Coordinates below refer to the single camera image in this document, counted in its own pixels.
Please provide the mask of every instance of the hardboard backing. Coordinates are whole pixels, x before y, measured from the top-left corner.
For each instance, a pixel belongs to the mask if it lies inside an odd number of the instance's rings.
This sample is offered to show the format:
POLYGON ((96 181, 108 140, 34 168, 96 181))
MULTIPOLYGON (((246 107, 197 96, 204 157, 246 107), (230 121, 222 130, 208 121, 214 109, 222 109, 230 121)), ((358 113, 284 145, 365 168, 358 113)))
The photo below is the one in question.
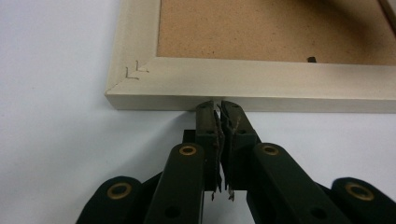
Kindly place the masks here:
POLYGON ((157 56, 396 64, 376 0, 162 0, 157 56))

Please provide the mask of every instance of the light wooden frame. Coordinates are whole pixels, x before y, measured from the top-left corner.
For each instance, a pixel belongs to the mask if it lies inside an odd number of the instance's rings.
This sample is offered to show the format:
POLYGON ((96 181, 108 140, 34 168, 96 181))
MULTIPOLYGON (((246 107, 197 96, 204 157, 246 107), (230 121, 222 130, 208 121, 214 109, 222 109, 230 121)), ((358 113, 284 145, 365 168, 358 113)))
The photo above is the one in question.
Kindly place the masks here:
POLYGON ((122 0, 106 98, 117 109, 396 112, 396 66, 156 56, 161 0, 122 0))

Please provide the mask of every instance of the rivet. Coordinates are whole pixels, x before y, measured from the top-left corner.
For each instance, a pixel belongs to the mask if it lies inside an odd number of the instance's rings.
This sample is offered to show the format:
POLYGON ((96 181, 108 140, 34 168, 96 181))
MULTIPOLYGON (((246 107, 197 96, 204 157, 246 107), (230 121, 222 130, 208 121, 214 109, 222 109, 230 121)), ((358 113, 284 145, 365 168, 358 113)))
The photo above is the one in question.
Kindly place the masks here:
POLYGON ((185 147, 181 147, 178 152, 180 152, 180 154, 185 156, 191 156, 197 152, 197 149, 192 146, 185 146, 185 147))
POLYGON ((114 184, 107 190, 107 197, 112 200, 119 200, 128 196, 132 191, 132 186, 125 182, 114 184), (122 188, 122 192, 116 192, 117 189, 122 188))
POLYGON ((369 202, 375 197, 369 189, 356 183, 349 182, 346 184, 345 188, 350 195, 362 201, 369 202))

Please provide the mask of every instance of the frame backing board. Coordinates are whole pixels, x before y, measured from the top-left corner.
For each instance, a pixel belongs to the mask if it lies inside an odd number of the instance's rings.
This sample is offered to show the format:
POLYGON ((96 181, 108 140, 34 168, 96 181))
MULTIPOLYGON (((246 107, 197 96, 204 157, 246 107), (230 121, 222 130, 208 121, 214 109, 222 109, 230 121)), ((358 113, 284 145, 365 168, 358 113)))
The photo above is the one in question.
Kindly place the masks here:
POLYGON ((396 66, 157 56, 161 0, 122 0, 106 97, 117 109, 396 112, 396 66))
POLYGON ((396 65, 376 0, 162 0, 157 56, 396 65))

